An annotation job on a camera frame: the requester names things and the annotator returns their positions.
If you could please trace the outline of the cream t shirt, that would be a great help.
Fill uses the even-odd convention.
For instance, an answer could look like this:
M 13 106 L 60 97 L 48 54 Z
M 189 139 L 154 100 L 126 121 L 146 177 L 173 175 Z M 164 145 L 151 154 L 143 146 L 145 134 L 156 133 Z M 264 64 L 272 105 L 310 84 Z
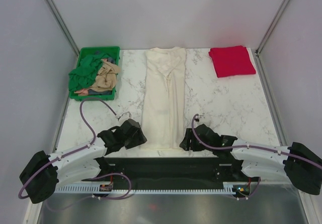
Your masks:
M 145 53 L 142 131 L 148 150 L 178 148 L 184 138 L 185 48 L 153 48 Z

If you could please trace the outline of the green plastic bin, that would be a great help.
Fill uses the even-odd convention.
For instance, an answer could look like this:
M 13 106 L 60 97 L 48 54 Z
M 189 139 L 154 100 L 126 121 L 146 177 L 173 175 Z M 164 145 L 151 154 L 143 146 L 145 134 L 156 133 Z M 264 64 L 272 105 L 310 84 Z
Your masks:
M 119 66 L 120 60 L 120 47 L 118 46 L 108 46 L 108 47 L 85 47 L 80 50 L 78 61 L 76 67 L 79 65 L 79 62 L 87 55 L 90 54 L 106 54 L 106 58 L 102 59 L 103 61 L 109 61 L 112 64 Z M 75 92 L 69 91 L 69 97 L 76 101 L 82 101 L 83 99 L 90 97 L 98 97 L 101 100 L 109 101 L 114 100 L 116 93 L 116 86 L 112 91 L 103 91 L 96 92 L 88 88 L 84 88 Z

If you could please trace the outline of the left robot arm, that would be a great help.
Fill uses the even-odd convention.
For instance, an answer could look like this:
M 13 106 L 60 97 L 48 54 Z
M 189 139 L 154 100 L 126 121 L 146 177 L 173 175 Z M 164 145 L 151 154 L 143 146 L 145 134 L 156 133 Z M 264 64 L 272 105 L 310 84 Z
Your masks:
M 26 198 L 33 204 L 48 199 L 57 189 L 82 180 L 106 180 L 110 167 L 105 156 L 121 148 L 134 148 L 146 143 L 141 126 L 133 119 L 120 126 L 98 133 L 88 144 L 66 151 L 46 154 L 35 153 L 21 172 L 19 179 Z

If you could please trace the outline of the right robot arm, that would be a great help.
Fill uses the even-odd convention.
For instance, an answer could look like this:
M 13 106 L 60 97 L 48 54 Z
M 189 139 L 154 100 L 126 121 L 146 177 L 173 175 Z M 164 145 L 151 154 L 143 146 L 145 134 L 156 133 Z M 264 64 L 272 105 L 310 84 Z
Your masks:
M 186 129 L 180 143 L 185 151 L 211 151 L 232 161 L 230 174 L 235 180 L 245 177 L 287 181 L 311 195 L 321 191 L 321 158 L 305 145 L 269 146 L 219 135 L 205 124 Z

